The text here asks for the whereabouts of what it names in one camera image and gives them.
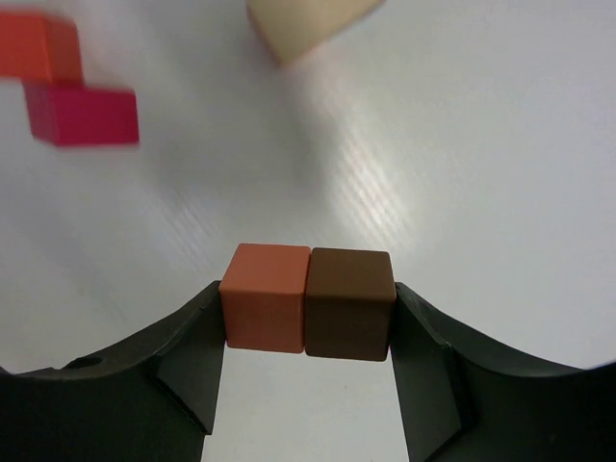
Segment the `brown cube block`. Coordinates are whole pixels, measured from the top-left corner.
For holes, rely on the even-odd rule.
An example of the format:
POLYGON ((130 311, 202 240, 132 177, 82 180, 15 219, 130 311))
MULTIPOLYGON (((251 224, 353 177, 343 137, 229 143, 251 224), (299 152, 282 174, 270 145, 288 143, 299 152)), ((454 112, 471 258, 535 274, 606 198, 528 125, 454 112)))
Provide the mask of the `brown cube block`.
POLYGON ((384 361, 396 300, 388 252, 314 248, 304 303, 306 354, 384 361))

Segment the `magenta roof block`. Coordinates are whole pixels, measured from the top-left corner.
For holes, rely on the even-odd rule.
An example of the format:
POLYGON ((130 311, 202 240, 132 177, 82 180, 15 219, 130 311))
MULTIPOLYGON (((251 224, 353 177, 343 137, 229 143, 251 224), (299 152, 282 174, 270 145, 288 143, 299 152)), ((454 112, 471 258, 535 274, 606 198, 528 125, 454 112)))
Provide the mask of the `magenta roof block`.
POLYGON ((58 147, 140 142, 137 97, 131 90, 23 86, 33 137, 58 147))

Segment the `red-orange cube block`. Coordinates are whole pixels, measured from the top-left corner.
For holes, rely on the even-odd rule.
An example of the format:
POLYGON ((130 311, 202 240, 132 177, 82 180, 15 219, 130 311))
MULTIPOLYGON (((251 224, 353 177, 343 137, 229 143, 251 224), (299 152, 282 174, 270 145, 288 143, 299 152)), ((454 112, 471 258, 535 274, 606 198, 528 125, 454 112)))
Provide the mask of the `red-orange cube block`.
POLYGON ((1 76, 47 84, 83 82, 74 22, 41 11, 3 9, 1 76))

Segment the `salmon cube block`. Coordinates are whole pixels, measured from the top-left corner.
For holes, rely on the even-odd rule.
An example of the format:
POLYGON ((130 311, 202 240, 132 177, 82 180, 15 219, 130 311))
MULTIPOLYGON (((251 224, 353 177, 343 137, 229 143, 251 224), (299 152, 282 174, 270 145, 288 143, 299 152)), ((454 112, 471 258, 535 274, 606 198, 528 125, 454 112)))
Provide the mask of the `salmon cube block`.
POLYGON ((232 348, 301 353, 311 249, 239 244, 219 285, 232 348))

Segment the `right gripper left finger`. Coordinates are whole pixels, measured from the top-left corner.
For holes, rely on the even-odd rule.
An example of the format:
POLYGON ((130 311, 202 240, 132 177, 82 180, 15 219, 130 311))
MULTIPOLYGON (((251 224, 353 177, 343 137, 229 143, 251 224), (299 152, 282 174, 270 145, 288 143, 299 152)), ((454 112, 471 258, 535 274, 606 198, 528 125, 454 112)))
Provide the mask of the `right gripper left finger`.
POLYGON ((225 346, 218 286, 61 369, 2 371, 2 460, 200 460, 225 346))

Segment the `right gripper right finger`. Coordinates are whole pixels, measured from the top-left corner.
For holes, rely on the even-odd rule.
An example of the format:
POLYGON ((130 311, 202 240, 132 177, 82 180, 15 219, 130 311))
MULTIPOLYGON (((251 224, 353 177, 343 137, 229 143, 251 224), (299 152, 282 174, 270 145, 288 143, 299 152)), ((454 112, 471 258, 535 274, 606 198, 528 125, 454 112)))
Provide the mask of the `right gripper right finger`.
POLYGON ((613 364, 524 353, 396 289, 390 347, 410 460, 614 460, 613 364))

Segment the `natural wood cube block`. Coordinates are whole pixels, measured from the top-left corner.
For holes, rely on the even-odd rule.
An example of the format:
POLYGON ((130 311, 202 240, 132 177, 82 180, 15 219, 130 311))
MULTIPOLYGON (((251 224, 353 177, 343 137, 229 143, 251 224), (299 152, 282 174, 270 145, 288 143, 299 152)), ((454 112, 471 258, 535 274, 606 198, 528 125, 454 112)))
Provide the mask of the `natural wood cube block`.
POLYGON ((247 18, 276 63, 286 66, 382 5, 380 0, 252 0, 247 18))

